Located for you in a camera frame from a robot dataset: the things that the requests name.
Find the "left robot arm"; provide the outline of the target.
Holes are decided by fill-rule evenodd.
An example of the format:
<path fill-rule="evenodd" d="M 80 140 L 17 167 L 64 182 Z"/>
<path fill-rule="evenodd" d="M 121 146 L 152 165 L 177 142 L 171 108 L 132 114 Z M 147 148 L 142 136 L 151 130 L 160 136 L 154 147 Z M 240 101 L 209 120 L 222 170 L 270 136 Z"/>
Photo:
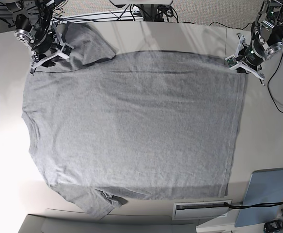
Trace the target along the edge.
<path fill-rule="evenodd" d="M 261 64 L 283 50 L 283 0 L 265 0 L 252 23 L 248 44 L 236 52 L 237 71 L 251 73 L 263 82 Z"/>

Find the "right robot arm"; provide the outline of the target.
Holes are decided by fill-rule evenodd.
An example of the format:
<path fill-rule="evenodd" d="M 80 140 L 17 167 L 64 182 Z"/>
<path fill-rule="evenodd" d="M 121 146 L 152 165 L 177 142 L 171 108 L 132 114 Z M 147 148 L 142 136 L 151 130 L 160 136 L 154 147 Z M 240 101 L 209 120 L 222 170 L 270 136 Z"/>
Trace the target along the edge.
<path fill-rule="evenodd" d="M 65 0 L 17 0 L 7 3 L 16 27 L 14 35 L 31 51 L 33 75 L 38 67 L 53 67 L 59 60 L 67 60 L 73 46 L 63 41 L 57 26 Z"/>

